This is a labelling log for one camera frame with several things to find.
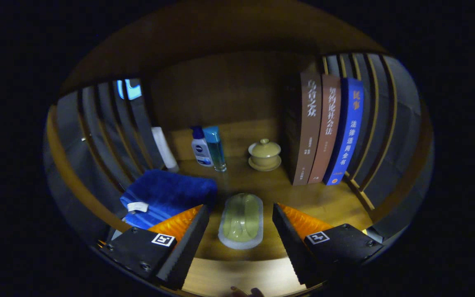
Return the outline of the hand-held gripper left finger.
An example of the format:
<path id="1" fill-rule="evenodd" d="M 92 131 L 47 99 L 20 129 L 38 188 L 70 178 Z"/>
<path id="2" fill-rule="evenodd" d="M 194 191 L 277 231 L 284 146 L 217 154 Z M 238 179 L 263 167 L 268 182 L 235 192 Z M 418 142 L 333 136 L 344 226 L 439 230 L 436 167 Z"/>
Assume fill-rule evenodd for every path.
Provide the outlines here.
<path id="1" fill-rule="evenodd" d="M 132 227 L 107 241 L 99 251 L 139 279 L 179 290 L 209 223 L 209 214 L 207 205 L 198 205 L 150 230 Z"/>

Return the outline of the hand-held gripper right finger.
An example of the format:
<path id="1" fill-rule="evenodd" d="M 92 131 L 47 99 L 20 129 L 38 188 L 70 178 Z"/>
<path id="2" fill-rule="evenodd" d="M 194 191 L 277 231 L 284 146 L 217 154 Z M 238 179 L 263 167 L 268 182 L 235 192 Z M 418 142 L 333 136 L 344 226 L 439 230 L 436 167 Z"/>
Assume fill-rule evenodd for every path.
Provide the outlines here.
<path id="1" fill-rule="evenodd" d="M 298 281 L 308 288 L 350 278 L 383 249 L 351 224 L 334 227 L 281 203 L 274 203 L 272 220 Z"/>

